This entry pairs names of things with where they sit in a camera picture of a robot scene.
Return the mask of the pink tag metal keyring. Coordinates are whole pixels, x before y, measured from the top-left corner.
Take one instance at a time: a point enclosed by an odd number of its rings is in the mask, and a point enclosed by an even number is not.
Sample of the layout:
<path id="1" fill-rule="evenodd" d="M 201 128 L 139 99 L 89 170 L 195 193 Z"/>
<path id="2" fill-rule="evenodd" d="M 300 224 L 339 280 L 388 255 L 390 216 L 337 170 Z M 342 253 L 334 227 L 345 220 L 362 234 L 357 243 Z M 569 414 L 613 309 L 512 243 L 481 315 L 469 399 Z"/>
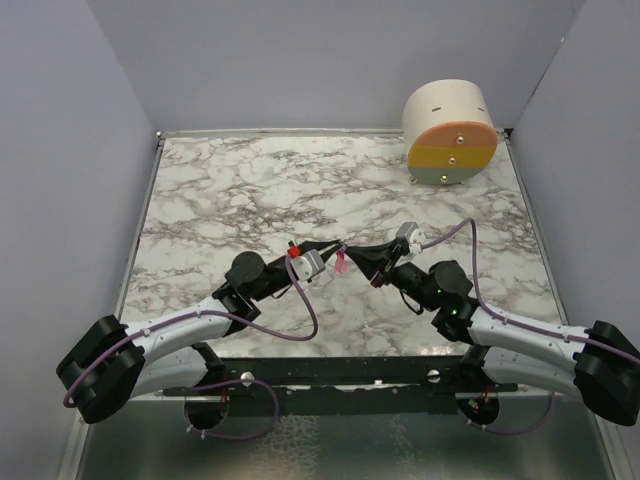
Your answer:
<path id="1" fill-rule="evenodd" d="M 348 270 L 346 260 L 346 244 L 341 243 L 338 250 L 335 252 L 335 271 L 338 275 L 344 275 Z"/>

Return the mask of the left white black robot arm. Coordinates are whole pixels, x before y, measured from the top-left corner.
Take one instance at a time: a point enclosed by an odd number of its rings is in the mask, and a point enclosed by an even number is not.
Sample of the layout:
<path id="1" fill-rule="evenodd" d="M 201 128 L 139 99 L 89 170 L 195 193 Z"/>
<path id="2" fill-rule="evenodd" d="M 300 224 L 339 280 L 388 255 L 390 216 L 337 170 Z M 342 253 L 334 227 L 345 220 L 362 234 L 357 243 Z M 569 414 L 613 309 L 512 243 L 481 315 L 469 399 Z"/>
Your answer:
<path id="1" fill-rule="evenodd" d="M 207 360 L 193 363 L 196 345 L 255 327 L 257 301 L 299 289 L 325 270 L 339 248 L 337 240 L 292 243 L 270 263 L 245 251 L 233 259 L 223 284 L 188 308 L 138 322 L 123 323 L 113 314 L 96 320 L 56 368 L 64 406 L 94 424 L 153 390 L 185 386 L 202 395 L 214 392 L 221 371 Z"/>

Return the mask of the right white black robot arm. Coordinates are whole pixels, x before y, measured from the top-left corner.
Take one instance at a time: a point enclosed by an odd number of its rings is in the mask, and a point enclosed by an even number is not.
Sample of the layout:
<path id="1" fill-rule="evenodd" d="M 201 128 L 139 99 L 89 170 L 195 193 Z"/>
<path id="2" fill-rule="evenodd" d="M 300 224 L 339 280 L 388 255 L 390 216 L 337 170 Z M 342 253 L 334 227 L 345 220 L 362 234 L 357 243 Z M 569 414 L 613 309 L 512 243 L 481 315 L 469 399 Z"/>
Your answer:
<path id="1" fill-rule="evenodd" d="M 551 325 L 481 300 L 475 278 L 457 261 L 422 270 L 401 259 L 418 252 L 399 241 L 351 246 L 345 254 L 375 288 L 395 287 L 403 302 L 452 342 L 469 345 L 461 383 L 481 391 L 492 382 L 531 385 L 579 397 L 594 414 L 633 426 L 639 416 L 639 351 L 613 324 Z"/>

